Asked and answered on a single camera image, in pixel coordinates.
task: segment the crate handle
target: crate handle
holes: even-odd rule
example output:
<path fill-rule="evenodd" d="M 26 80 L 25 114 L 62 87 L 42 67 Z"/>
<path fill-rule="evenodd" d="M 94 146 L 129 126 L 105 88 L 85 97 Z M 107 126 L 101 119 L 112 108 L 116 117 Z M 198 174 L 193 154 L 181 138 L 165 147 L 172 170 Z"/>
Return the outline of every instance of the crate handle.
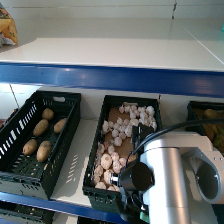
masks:
<path fill-rule="evenodd" d="M 65 102 L 65 98 L 64 97 L 56 97 L 56 96 L 53 96 L 53 100 L 54 101 L 57 101 L 57 102 Z"/>

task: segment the potato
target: potato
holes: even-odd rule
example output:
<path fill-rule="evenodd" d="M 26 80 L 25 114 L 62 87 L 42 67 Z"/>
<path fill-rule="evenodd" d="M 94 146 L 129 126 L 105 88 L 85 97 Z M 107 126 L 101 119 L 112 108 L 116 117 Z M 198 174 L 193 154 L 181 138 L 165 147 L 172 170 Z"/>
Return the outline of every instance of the potato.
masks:
<path fill-rule="evenodd" d="M 37 149 L 37 141 L 35 139 L 30 139 L 23 146 L 23 154 L 26 156 L 31 155 Z"/>
<path fill-rule="evenodd" d="M 66 122 L 66 118 L 58 121 L 58 123 L 56 123 L 55 126 L 54 126 L 54 132 L 55 133 L 60 133 L 62 128 L 64 127 L 65 122 Z"/>
<path fill-rule="evenodd" d="M 37 161 L 44 162 L 51 152 L 51 143 L 49 141 L 43 141 L 37 150 Z"/>
<path fill-rule="evenodd" d="M 54 117 L 54 112 L 53 110 L 46 108 L 43 113 L 42 113 L 42 118 L 46 120 L 51 120 Z"/>
<path fill-rule="evenodd" d="M 46 119 L 42 119 L 34 128 L 33 135 L 38 137 L 42 135 L 48 128 L 48 121 Z"/>

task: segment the white wall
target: white wall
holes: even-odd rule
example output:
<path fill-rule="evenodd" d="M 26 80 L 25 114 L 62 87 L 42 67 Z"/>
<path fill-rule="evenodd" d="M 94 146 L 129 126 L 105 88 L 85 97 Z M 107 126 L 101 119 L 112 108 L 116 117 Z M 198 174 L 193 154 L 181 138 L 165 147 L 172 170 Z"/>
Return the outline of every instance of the white wall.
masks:
<path fill-rule="evenodd" d="M 1 0 L 14 18 L 223 18 L 224 0 Z"/>
<path fill-rule="evenodd" d="M 12 89 L 15 93 L 19 106 L 21 107 L 25 100 L 28 99 L 37 89 L 46 91 L 61 91 L 61 92 L 75 92 L 82 94 L 81 101 L 81 117 L 88 119 L 98 119 L 100 115 L 101 106 L 105 95 L 117 96 L 134 96 L 143 98 L 159 99 L 159 94 L 154 93 L 136 93 L 123 92 L 111 90 L 93 90 L 93 89 L 78 89 L 78 88 L 62 88 L 62 87 L 39 87 L 29 85 L 15 85 L 12 84 Z M 0 85 L 0 94 L 7 99 L 7 104 L 3 103 L 3 98 L 0 98 L 1 109 L 0 119 L 6 119 L 13 109 L 17 108 L 16 102 L 11 93 L 8 84 Z M 207 101 L 224 103 L 223 98 L 209 98 L 209 97 L 194 97 L 194 96 L 180 96 L 162 94 L 160 96 L 159 106 L 163 126 L 172 125 L 179 122 L 184 122 L 187 119 L 187 105 L 191 101 Z"/>

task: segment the plastic crate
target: plastic crate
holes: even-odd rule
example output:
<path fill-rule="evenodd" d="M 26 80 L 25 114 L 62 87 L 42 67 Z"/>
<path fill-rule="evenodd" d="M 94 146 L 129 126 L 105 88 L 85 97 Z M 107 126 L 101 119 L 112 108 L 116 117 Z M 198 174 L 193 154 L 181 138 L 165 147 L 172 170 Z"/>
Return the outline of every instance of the plastic crate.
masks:
<path fill-rule="evenodd" d="M 81 94 L 63 92 L 35 92 L 11 120 L 0 130 L 0 191 L 49 199 L 57 182 L 62 164 L 80 121 Z M 39 137 L 33 136 L 33 129 L 42 119 L 45 108 L 54 111 L 48 130 Z M 53 127 L 60 119 L 67 121 L 60 132 Z M 51 153 L 44 163 L 22 153 L 23 146 L 31 138 L 49 140 Z"/>
<path fill-rule="evenodd" d="M 195 109 L 199 109 L 198 113 L 200 113 L 201 111 L 207 110 L 207 109 L 224 110 L 224 104 L 223 103 L 190 101 L 190 103 L 187 106 L 187 109 L 188 109 L 187 120 L 188 121 L 189 120 L 198 120 L 199 118 L 195 112 Z M 186 130 L 197 132 L 200 135 L 206 136 L 202 126 L 187 127 Z"/>
<path fill-rule="evenodd" d="M 51 224 L 54 212 L 45 209 L 0 202 L 0 217 L 21 224 Z"/>
<path fill-rule="evenodd" d="M 89 162 L 85 171 L 83 181 L 83 193 L 89 197 L 91 206 L 93 209 L 118 213 L 115 206 L 115 199 L 121 197 L 119 192 L 96 189 L 91 186 L 91 177 L 94 169 L 94 162 L 96 157 L 96 151 L 98 148 L 98 142 L 102 142 L 101 129 L 104 120 L 108 120 L 110 109 L 113 107 L 119 107 L 124 102 L 137 103 L 138 106 L 153 106 L 155 109 L 155 119 L 157 123 L 157 130 L 162 129 L 162 122 L 160 117 L 159 104 L 156 99 L 136 98 L 136 97 L 122 97 L 122 96 L 105 96 L 104 102 L 101 108 L 100 118 L 92 145 L 92 149 L 89 155 Z"/>

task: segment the plastic bag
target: plastic bag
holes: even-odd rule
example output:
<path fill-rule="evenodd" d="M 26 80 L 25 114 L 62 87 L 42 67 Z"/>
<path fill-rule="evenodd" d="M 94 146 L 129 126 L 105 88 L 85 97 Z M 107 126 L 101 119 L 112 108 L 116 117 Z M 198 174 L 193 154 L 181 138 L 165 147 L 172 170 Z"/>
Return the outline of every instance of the plastic bag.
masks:
<path fill-rule="evenodd" d="M 17 31 L 13 18 L 0 3 L 0 47 L 3 44 L 17 44 Z"/>

